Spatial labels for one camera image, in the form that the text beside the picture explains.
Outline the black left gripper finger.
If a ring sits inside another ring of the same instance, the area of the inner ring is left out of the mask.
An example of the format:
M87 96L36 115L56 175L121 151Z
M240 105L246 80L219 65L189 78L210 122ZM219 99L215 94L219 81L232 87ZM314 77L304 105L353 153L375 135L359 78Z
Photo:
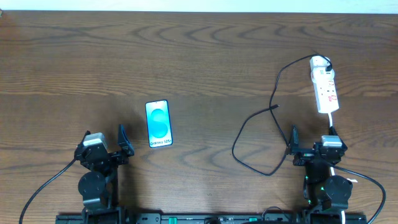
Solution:
M85 141L85 138L86 138L87 135L90 135L90 134L91 134L91 132L90 132L89 130L87 130L86 133L85 133L84 136L83 136L83 139L81 140L81 146L84 146L83 143L84 143L84 141Z
M124 126L118 126L118 146L127 154L127 156L134 155L134 148L127 138Z

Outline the blue Galaxy smartphone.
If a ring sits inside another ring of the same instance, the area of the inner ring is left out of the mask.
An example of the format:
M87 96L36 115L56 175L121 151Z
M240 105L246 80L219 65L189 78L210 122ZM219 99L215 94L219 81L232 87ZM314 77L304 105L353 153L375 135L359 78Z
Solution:
M169 102L151 101L145 104L147 133L150 148L171 146L173 144Z

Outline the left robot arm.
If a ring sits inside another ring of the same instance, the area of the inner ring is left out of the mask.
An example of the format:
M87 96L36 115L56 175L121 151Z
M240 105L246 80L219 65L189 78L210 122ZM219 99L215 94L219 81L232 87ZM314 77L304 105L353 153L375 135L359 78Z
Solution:
M119 151L108 152L104 134L87 131L75 149L74 159L89 170L78 183L83 223L131 223L128 210L119 205L118 167L129 163L134 148L121 124L117 145Z

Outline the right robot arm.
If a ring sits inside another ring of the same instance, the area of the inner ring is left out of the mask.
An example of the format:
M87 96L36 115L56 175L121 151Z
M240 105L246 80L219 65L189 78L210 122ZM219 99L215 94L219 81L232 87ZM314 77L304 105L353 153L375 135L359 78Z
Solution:
M293 165L305 168L304 197L308 208L300 212L302 223L344 223L344 211L348 208L353 184L350 180L332 173L333 165L339 163L347 146L333 127L313 147L299 145L297 128L292 127L287 152L294 156Z

